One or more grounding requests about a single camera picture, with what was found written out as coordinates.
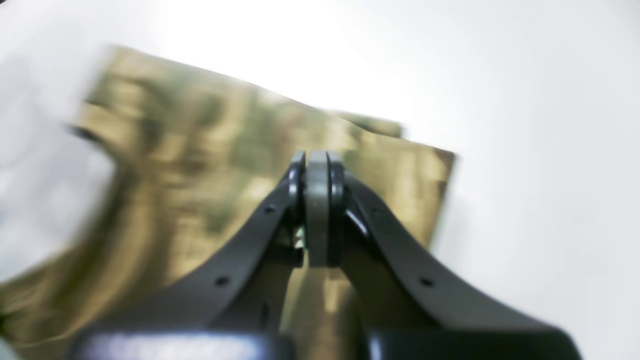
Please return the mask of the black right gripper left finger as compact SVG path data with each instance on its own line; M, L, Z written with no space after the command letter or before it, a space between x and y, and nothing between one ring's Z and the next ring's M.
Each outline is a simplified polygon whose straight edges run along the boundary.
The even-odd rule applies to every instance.
M72 360L294 360L279 333L288 282L301 267L306 155L215 255L168 287L82 331Z

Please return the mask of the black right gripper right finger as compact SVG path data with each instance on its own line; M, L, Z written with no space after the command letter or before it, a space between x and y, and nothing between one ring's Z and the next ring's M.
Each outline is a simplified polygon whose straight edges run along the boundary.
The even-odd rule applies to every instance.
M327 153L327 264L358 296L367 360L580 360L567 333L462 280Z

